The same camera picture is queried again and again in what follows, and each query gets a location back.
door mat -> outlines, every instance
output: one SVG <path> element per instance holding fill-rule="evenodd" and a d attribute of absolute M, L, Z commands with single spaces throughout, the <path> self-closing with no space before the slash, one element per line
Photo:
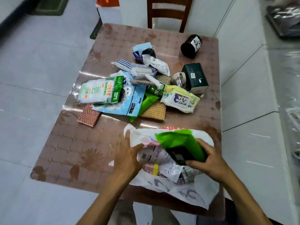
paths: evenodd
<path fill-rule="evenodd" d="M 90 39 L 96 39 L 97 36 L 98 36 L 98 33 L 102 27 L 103 23 L 102 23 L 102 20 L 101 20 L 101 17 L 99 18 L 99 21 L 98 23 L 96 24 L 92 34 L 90 35 Z"/>
<path fill-rule="evenodd" d="M 69 0 L 40 0 L 30 15 L 60 16 Z"/>

small box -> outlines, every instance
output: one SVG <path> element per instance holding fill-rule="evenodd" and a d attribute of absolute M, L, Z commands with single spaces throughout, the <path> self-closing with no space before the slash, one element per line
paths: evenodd
<path fill-rule="evenodd" d="M 208 88 L 208 83 L 200 63 L 185 64 L 182 72 L 185 73 L 187 80 L 186 87 L 190 93 L 203 94 Z"/>
<path fill-rule="evenodd" d="M 148 49 L 148 48 L 152 48 L 152 45 L 151 43 L 147 42 L 147 43 L 142 43 L 142 44 L 139 44 L 139 45 L 135 45 L 133 48 L 132 48 L 132 53 L 133 53 L 133 56 L 134 56 L 134 59 L 135 60 L 138 60 L 140 62 L 143 62 L 142 61 L 142 52 L 145 50 L 145 49 Z"/>

white cabinet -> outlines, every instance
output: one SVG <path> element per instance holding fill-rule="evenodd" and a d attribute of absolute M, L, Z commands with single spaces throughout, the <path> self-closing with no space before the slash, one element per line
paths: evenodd
<path fill-rule="evenodd" d="M 222 153 L 269 218 L 285 225 L 296 224 L 277 112 L 223 132 Z"/>
<path fill-rule="evenodd" d="M 261 47 L 221 87 L 222 131 L 278 111 L 268 54 Z"/>
<path fill-rule="evenodd" d="M 193 0 L 185 33 L 213 36 L 232 0 Z M 147 28 L 147 0 L 119 0 L 124 25 Z M 182 9 L 182 6 L 156 4 L 157 8 Z M 181 20 L 160 18 L 155 28 L 179 31 Z"/>
<path fill-rule="evenodd" d="M 222 85 L 264 44 L 259 0 L 236 0 L 216 37 Z"/>

wooden chair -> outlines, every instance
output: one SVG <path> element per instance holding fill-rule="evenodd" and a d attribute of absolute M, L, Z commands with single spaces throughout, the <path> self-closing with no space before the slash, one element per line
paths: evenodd
<path fill-rule="evenodd" d="M 174 18 L 182 20 L 179 32 L 183 33 L 188 20 L 188 15 L 190 13 L 190 7 L 192 5 L 192 2 L 193 0 L 147 0 L 148 28 L 152 28 L 152 18 Z M 153 9 L 153 3 L 169 3 L 184 5 L 185 10 L 181 11 L 174 9 Z"/>

green bag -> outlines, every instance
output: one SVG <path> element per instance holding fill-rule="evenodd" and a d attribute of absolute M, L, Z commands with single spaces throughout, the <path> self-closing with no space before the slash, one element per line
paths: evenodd
<path fill-rule="evenodd" d="M 146 96 L 146 98 L 142 102 L 142 105 L 141 105 L 139 113 L 137 114 L 137 117 L 140 116 L 142 113 L 144 113 L 145 110 L 147 110 L 149 106 L 151 106 L 156 100 L 159 99 L 157 96 L 152 95 L 148 92 L 145 92 L 145 96 Z M 130 122 L 133 122 L 137 117 L 129 116 Z"/>
<path fill-rule="evenodd" d="M 205 162 L 207 154 L 195 140 L 190 130 L 175 130 L 155 134 L 156 140 L 179 165 L 186 160 Z"/>

